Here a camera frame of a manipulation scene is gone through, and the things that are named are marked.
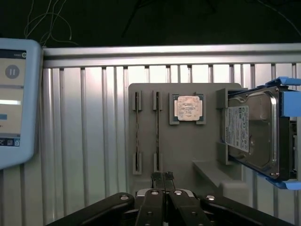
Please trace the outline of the blue plastic disk caddy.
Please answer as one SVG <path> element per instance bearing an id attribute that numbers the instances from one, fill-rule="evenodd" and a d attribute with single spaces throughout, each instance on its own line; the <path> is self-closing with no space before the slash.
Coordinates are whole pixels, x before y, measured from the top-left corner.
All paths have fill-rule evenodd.
<path id="1" fill-rule="evenodd" d="M 290 86 L 301 86 L 301 79 L 294 79 L 289 77 L 278 77 L 274 80 L 271 80 L 264 85 L 260 85 L 254 89 L 262 88 L 262 87 L 274 87 L 274 86 L 288 86 L 290 89 Z M 227 92 L 226 95 L 226 103 L 223 107 L 223 110 L 227 108 L 228 106 L 228 94 L 230 92 L 237 92 L 237 91 L 244 91 L 244 90 L 231 90 Z M 293 150 L 294 150 L 294 159 L 295 159 L 295 169 L 297 172 L 297 122 L 292 120 L 293 117 L 301 117 L 301 91 L 296 91 L 290 89 L 290 91 L 285 92 L 283 94 L 283 101 L 282 101 L 282 115 L 285 117 L 290 117 L 290 121 L 294 127 L 294 131 L 296 134 L 293 137 Z M 269 181 L 274 186 L 280 188 L 280 189 L 286 189 L 286 190 L 301 190 L 301 179 L 298 179 L 298 172 L 297 172 L 297 178 L 287 181 L 278 181 L 273 180 L 269 177 L 266 177 L 264 175 L 259 174 L 259 176 L 265 178 L 267 181 Z"/>

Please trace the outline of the light blue teach pendant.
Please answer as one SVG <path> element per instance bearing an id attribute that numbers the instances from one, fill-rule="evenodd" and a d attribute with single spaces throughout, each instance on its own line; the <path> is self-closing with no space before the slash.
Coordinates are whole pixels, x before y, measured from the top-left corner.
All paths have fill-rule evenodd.
<path id="1" fill-rule="evenodd" d="M 33 157 L 42 65 L 38 42 L 0 38 L 0 170 Z"/>

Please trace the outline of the silver hard disk drive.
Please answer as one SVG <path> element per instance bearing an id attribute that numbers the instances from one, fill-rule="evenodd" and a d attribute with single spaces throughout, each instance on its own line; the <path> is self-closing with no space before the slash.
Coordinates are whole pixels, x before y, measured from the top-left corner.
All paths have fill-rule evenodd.
<path id="1" fill-rule="evenodd" d="M 229 156 L 273 180 L 297 178 L 293 150 L 296 134 L 290 117 L 282 115 L 288 86 L 230 92 L 223 110 L 223 140 Z"/>

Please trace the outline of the aluminium table frame rail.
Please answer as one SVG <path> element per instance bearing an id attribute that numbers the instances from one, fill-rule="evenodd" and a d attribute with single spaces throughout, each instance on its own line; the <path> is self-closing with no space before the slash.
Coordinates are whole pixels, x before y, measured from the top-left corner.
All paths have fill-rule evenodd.
<path id="1" fill-rule="evenodd" d="M 44 68 L 301 63 L 301 43 L 46 48 Z"/>

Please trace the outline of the RAM stick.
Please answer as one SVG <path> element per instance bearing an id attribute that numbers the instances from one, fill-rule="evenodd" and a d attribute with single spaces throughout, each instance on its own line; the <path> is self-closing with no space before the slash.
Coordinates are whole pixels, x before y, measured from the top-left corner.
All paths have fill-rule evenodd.
<path id="1" fill-rule="evenodd" d="M 135 118 L 136 118 L 136 152 L 135 152 L 135 170 L 139 172 L 139 93 L 135 93 Z"/>
<path id="2" fill-rule="evenodd" d="M 160 93 L 156 92 L 156 171 L 160 171 L 160 141 L 159 141 L 159 118 L 160 118 Z"/>

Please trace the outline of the CPU with silver lid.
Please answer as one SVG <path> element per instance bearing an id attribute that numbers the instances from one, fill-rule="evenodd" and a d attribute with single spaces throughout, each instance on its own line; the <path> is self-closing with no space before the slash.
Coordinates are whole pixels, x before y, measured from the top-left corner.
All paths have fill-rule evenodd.
<path id="1" fill-rule="evenodd" d="M 204 96 L 194 94 L 181 96 L 173 94 L 174 120 L 175 121 L 198 121 L 204 120 Z"/>

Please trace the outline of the grey parts rack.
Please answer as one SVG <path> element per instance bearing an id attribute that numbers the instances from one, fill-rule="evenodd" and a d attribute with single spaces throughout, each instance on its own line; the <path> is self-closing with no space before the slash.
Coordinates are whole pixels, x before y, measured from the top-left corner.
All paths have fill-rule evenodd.
<path id="1" fill-rule="evenodd" d="M 160 93 L 160 172 L 172 172 L 176 188 L 198 195 L 216 193 L 249 204 L 242 166 L 230 161 L 223 144 L 226 91 L 237 83 L 133 83 L 128 88 L 127 183 L 130 193 L 151 187 L 156 171 L 156 92 Z M 139 93 L 139 172 L 135 170 L 135 93 Z M 173 94 L 204 96 L 204 120 L 175 121 Z"/>

